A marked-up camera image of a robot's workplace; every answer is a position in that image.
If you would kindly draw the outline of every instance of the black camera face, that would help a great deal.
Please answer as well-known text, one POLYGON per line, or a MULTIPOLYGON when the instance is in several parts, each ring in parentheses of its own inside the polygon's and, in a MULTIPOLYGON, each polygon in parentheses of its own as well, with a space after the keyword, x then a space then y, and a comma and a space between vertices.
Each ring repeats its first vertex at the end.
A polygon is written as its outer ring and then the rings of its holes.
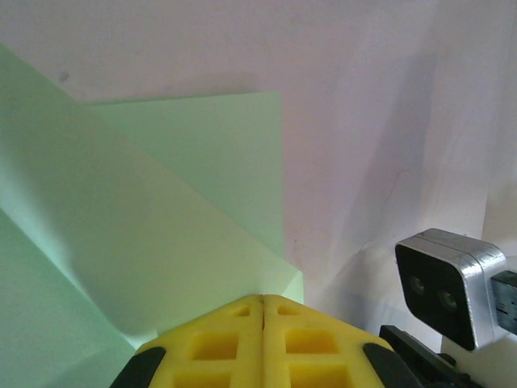
POLYGON ((476 347, 464 279, 451 264, 403 245, 395 247, 411 313, 467 350, 476 347))

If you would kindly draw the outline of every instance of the camera lens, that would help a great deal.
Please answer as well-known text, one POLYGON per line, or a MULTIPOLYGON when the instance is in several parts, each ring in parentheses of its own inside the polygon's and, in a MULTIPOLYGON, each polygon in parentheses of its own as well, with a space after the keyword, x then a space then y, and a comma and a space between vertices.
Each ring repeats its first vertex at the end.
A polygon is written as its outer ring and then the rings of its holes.
POLYGON ((447 291, 440 291, 438 293, 439 301, 445 310, 454 313, 458 310, 458 304, 456 303, 456 299, 447 291))
POLYGON ((425 292, 425 288, 423 286, 423 283, 420 279, 418 279, 416 276, 410 277, 410 284, 413 291, 416 292, 417 295, 423 295, 425 292))

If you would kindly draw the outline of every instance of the white backdrop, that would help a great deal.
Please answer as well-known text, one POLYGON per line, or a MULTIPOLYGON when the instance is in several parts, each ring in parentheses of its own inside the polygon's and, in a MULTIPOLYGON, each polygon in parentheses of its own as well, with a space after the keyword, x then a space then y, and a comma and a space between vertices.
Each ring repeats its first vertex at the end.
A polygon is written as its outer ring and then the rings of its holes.
POLYGON ((514 23, 511 0, 0 0, 0 40, 82 101, 280 91, 307 303, 433 348, 393 244, 481 236, 514 23))

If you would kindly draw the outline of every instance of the yellow 3d-printed part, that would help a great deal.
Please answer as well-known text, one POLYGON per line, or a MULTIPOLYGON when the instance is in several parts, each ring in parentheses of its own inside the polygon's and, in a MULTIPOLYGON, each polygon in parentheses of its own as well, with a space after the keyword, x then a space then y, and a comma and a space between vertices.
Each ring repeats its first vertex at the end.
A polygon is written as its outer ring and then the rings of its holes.
POLYGON ((166 354, 150 388, 382 388, 363 345, 390 348, 275 295, 221 307, 143 345, 166 354))

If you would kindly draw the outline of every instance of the green paper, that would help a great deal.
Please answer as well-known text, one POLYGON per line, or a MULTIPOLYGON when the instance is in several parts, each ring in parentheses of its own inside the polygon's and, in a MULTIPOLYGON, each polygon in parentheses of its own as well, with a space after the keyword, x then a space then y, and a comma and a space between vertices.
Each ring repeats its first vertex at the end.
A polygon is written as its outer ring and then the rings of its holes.
POLYGON ((0 386, 104 388, 131 357, 124 337, 0 211, 0 386))
POLYGON ((278 93, 104 103, 92 109, 284 256, 278 93))
POLYGON ((0 112, 0 207, 134 346, 300 277, 2 46, 0 112))

